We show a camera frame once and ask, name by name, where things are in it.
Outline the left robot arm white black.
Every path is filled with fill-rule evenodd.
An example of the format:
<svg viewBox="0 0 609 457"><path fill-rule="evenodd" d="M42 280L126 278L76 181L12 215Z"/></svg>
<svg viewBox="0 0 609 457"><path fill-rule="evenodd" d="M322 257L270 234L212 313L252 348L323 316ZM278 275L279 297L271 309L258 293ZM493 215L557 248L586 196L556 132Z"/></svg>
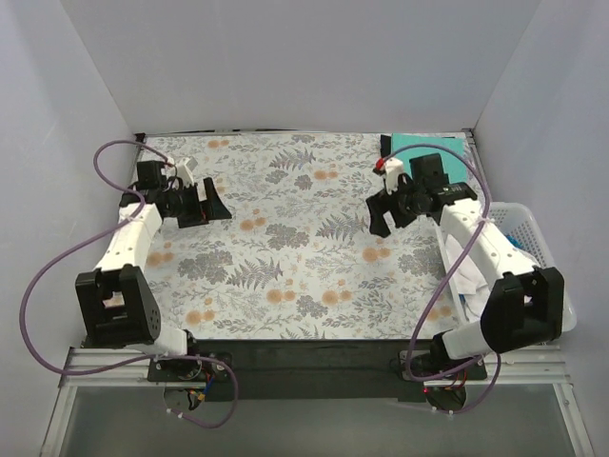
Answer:
<svg viewBox="0 0 609 457"><path fill-rule="evenodd" d="M193 158L137 164L137 179L122 193L120 225L94 270L77 276L75 290L93 348L132 348L148 355L185 356L194 339L164 323L145 277L148 253L166 219L181 229L227 220L231 214L211 178L197 184Z"/></svg>

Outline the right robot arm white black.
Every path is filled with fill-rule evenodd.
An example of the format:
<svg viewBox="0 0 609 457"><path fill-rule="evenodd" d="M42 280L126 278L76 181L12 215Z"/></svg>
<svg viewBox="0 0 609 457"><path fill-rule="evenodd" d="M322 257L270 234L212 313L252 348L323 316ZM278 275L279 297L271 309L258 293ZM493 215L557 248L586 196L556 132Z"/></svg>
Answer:
<svg viewBox="0 0 609 457"><path fill-rule="evenodd" d="M386 238L384 216L404 229L420 216L462 245L462 253L446 272L432 297L439 298L465 258L470 258L490 287L473 322L441 332L424 355L406 353L404 368L412 380L438 380L458 373L481 357L548 343L562 334L565 284L555 267L542 267L519 251L489 218L490 200L480 200L464 182L453 183L440 152L411 159L408 167L390 153L373 169L384 187L366 200L369 231Z"/></svg>

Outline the teal t shirt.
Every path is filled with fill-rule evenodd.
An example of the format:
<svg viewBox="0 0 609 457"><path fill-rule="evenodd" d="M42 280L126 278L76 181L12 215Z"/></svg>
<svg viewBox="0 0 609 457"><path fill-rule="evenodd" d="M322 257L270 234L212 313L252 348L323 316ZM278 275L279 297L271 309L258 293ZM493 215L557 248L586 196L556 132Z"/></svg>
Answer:
<svg viewBox="0 0 609 457"><path fill-rule="evenodd" d="M392 152L412 145L418 145L418 147L404 150L396 155L396 158L403 162L404 171L410 177L413 176L410 165L411 159L438 153L442 158L442 167L448 175L450 183L467 181L468 169L465 164L453 154L445 151L445 149L451 149L463 159L466 159L467 155L463 138L456 136L421 136L404 133L393 133L391 135Z"/></svg>

